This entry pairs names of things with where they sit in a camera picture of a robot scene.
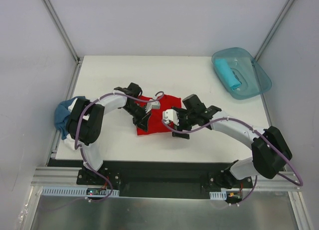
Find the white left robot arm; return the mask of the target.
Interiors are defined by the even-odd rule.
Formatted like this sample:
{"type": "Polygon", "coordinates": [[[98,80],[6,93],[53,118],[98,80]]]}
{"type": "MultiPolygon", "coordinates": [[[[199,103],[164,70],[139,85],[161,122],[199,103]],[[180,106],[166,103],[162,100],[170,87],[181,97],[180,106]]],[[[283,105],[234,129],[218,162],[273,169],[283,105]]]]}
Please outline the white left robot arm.
{"type": "Polygon", "coordinates": [[[124,109],[132,116],[133,124],[137,128],[148,131],[151,112],[136,102],[142,93],[139,85],[130,83],[128,87],[114,88],[111,93],[94,101],[78,98],[71,109],[66,130],[74,140],[74,149],[80,151],[84,168],[89,171],[88,179],[93,184],[102,184],[107,179],[105,172],[101,170],[103,159],[96,144],[106,114],[116,109],[124,109]]]}

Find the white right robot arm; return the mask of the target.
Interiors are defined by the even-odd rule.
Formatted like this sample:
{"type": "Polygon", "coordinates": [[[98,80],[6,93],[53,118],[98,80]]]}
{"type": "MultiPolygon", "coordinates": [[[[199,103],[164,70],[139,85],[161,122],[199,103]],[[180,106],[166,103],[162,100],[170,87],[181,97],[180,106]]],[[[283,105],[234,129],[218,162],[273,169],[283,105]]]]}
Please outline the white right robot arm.
{"type": "Polygon", "coordinates": [[[192,94],[183,101],[184,107],[172,107],[163,112],[166,124],[173,124],[172,135],[189,139],[195,125],[226,134],[252,151],[252,157],[235,160],[213,177],[214,183],[226,189],[238,186],[243,179],[261,175],[273,179],[292,159],[292,153],[278,128],[261,128],[235,119],[221,108],[206,107],[192,94]]]}

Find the red t shirt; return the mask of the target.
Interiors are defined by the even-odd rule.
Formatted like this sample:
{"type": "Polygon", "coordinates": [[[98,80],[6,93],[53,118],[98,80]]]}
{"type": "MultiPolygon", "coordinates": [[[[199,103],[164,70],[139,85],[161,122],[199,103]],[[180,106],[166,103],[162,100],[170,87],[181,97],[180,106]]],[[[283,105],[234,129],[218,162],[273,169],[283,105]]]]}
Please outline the red t shirt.
{"type": "Polygon", "coordinates": [[[161,122],[162,112],[166,111],[167,109],[171,109],[172,107],[181,108],[181,98],[171,95],[164,95],[164,97],[159,100],[159,104],[159,108],[150,110],[151,116],[148,121],[148,131],[144,131],[137,127],[137,136],[170,132],[170,130],[161,122]]]}

